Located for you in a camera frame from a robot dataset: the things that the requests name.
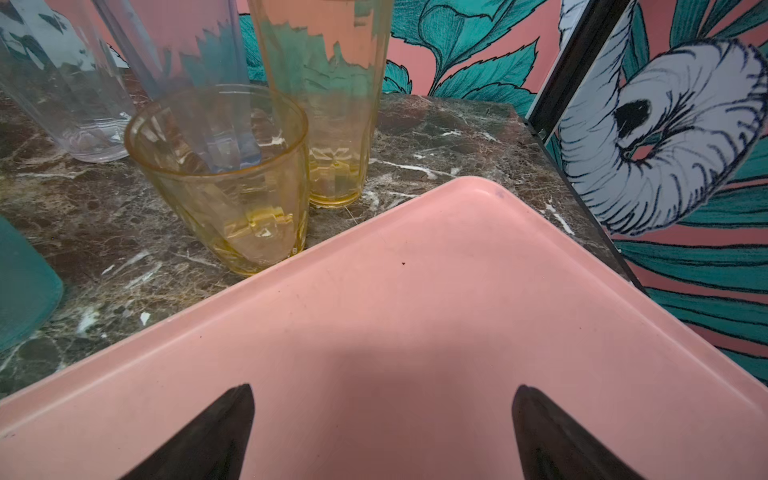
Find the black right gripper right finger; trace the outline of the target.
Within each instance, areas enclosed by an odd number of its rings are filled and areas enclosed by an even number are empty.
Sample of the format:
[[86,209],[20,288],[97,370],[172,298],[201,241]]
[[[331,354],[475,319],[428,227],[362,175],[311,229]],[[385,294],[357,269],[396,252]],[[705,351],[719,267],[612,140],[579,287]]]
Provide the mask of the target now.
[[537,388],[518,387],[511,416],[526,479],[641,477]]

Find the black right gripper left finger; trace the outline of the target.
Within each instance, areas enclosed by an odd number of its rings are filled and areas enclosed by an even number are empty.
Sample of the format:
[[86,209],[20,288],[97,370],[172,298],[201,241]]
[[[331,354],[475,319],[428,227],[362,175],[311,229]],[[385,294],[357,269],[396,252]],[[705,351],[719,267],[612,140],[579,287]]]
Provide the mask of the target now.
[[238,479],[255,416],[248,384],[227,390],[125,479]]

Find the tall clear glass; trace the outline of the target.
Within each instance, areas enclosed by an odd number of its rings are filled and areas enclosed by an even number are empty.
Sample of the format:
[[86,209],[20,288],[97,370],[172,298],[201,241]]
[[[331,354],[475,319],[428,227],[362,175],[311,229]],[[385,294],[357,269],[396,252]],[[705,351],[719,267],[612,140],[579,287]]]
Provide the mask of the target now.
[[4,1],[1,88],[53,140],[88,163],[121,159],[135,114],[90,1]]

